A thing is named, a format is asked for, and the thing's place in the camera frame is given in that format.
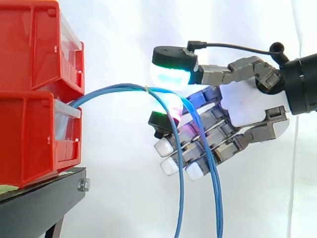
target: blue wire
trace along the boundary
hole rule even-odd
[[[82,98],[79,98],[78,100],[72,102],[70,105],[73,107],[78,107],[78,106],[82,105],[83,103],[85,103],[86,101],[93,99],[99,95],[113,93],[113,92],[123,92],[123,91],[125,91],[125,92],[126,91],[148,91],[156,99],[159,97],[156,94],[152,93],[152,91],[159,92],[159,93],[174,93],[172,91],[162,89],[162,88],[149,88],[149,90],[147,90],[146,88],[139,86],[139,85],[125,83],[125,84],[117,84],[117,85],[112,85],[112,86],[109,86],[106,88],[99,89],[97,91],[94,91],[92,93],[89,93],[89,94],[83,96]],[[196,109],[194,108],[194,106],[191,104],[191,102],[189,100],[187,100],[186,98],[184,98],[180,95],[178,95],[178,96],[181,98],[184,106],[187,108],[188,112],[193,117],[194,122],[197,124],[199,131],[200,131],[201,138],[202,138],[203,143],[204,143],[204,149],[206,151],[206,156],[207,156],[209,168],[211,171],[212,185],[213,185],[213,190],[214,190],[217,237],[222,238],[222,235],[223,235],[223,207],[222,207],[220,179],[219,179],[219,175],[218,175],[218,172],[216,169],[215,160],[214,160],[213,154],[210,150],[210,147],[209,147],[207,139],[206,139],[203,123],[202,123],[201,118],[198,115]],[[169,112],[168,112],[166,105],[164,107],[164,102],[161,101],[160,98],[157,100],[163,106],[163,108],[167,111],[167,115],[170,119],[171,116],[169,115]],[[178,217],[177,228],[176,228],[176,232],[175,232],[175,236],[174,236],[175,238],[177,238],[179,236],[180,226],[181,226],[181,221],[182,221],[182,214],[183,214],[183,201],[181,203],[181,200],[183,200],[181,194],[183,194],[183,190],[184,190],[184,188],[182,188],[183,182],[181,182],[181,181],[183,181],[183,174],[182,174],[183,171],[182,171],[182,166],[181,166],[183,164],[183,161],[182,161],[182,154],[180,153],[181,145],[177,142],[177,141],[179,141],[178,132],[176,131],[176,133],[175,133],[174,128],[173,128],[173,133],[175,135],[177,150],[178,150],[179,176],[180,176],[180,186],[181,186],[181,188],[180,188],[179,217]]]
[[[141,86],[138,87],[139,91],[147,91],[145,88],[142,88]],[[129,89],[129,88],[104,88],[103,90],[95,91],[93,93],[87,94],[80,99],[74,101],[70,105],[77,108],[83,103],[99,96],[102,94],[108,94],[108,93],[114,93],[114,92],[125,92],[125,91],[136,91],[137,89]],[[148,90],[148,93],[153,96],[165,109],[168,119],[172,124],[173,133],[175,135],[176,144],[177,144],[177,155],[178,155],[178,171],[179,171],[179,185],[180,185],[180,194],[179,194],[179,210],[178,210],[178,219],[177,219],[177,226],[174,238],[179,238],[180,230],[182,226],[182,220],[183,220],[183,211],[184,211],[184,175],[183,175],[183,156],[182,156],[182,149],[180,145],[180,139],[177,131],[177,127],[175,124],[174,119],[170,115],[170,112],[166,106],[166,104],[162,101],[162,99],[153,93],[152,91]]]
[[[161,93],[173,93],[172,91],[161,89],[161,88],[150,88],[154,92],[161,92]],[[188,112],[193,117],[194,122],[197,124],[199,128],[199,132],[201,135],[201,138],[204,143],[204,149],[206,151],[206,156],[208,160],[209,169],[211,171],[211,178],[212,178],[212,185],[214,190],[214,199],[215,199],[215,208],[216,208],[216,227],[217,227],[217,237],[221,238],[223,236],[223,206],[222,206],[222,195],[221,195],[221,185],[220,185],[220,179],[219,174],[216,168],[215,159],[214,156],[210,150],[210,147],[208,145],[204,126],[201,121],[200,116],[198,115],[196,109],[193,107],[193,105],[190,103],[189,100],[186,98],[179,96],[184,106],[187,108]]]

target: white fabric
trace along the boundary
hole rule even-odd
[[[281,41],[289,58],[299,56],[289,0],[60,0],[60,4],[85,43],[86,92],[124,82],[150,86],[152,50],[157,45],[185,46],[188,40],[202,40],[265,50]],[[197,53],[201,64],[219,65],[252,55],[229,49]],[[269,57],[262,58],[273,63]],[[84,105],[81,165],[88,167],[92,186],[86,198],[66,215],[62,238],[173,237],[178,176],[167,177],[159,166],[154,130],[147,125],[153,104],[145,93],[124,93]],[[290,127],[278,140],[251,145],[218,167],[225,238],[290,237],[291,216],[296,227],[292,238],[315,237],[301,230],[304,218],[316,220],[315,184],[310,179],[309,186],[308,180],[292,179],[296,120],[290,118]],[[316,141],[308,129],[315,126],[314,120],[307,120],[303,121],[307,131],[299,133],[302,139],[296,154],[302,162],[310,163],[317,147],[306,150],[306,136],[311,136],[310,143]],[[296,175],[313,176],[314,168],[309,167],[311,173],[302,168]],[[307,193],[299,199],[295,196],[298,212],[291,213],[294,180],[299,186],[305,184],[295,194]],[[215,237],[210,176],[196,182],[185,176],[185,189],[181,237]],[[307,200],[309,207],[296,206]]]

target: metal bolt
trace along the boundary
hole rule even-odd
[[[90,189],[90,179],[89,178],[81,178],[78,182],[78,191],[88,192],[89,189]]]

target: robotic hand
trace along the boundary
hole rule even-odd
[[[194,51],[210,46],[271,55],[280,69],[256,56],[239,59],[228,67],[198,65]],[[269,52],[205,42],[189,42],[187,48],[154,49],[155,68],[164,68],[162,74],[156,74],[158,83],[167,78],[169,82],[180,82],[180,75],[189,72],[186,83],[181,84],[209,85],[188,99],[196,109],[207,108],[200,116],[217,165],[251,143],[277,139],[289,126],[286,113],[298,115],[317,110],[317,55],[289,61],[283,51],[281,43],[274,43]],[[160,139],[155,149],[166,157],[161,163],[163,171],[168,176],[177,173],[176,141],[167,120],[152,112],[149,124]],[[198,129],[190,121],[179,126],[178,131],[184,168],[191,180],[197,180],[210,172]]]

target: stacked red bins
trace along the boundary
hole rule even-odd
[[[83,50],[58,2],[0,0],[0,185],[80,163]]]

